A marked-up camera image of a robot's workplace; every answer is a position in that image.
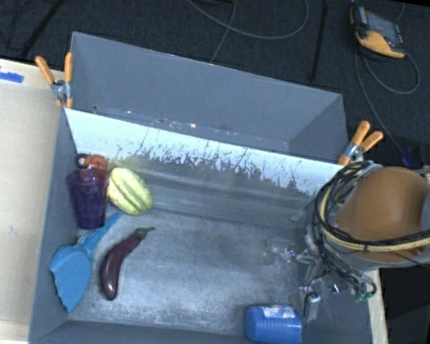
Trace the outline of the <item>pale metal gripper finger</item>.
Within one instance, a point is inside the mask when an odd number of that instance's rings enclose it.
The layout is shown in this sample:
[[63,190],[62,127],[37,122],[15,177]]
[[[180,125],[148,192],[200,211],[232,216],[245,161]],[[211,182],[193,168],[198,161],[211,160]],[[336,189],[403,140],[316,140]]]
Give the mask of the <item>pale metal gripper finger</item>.
[[291,243],[282,243],[269,240],[265,257],[267,260],[276,260],[277,258],[283,259],[286,262],[295,262],[298,259],[293,245]]
[[296,306],[305,322],[308,323],[317,318],[320,301],[321,295],[310,286],[302,286],[299,288]]

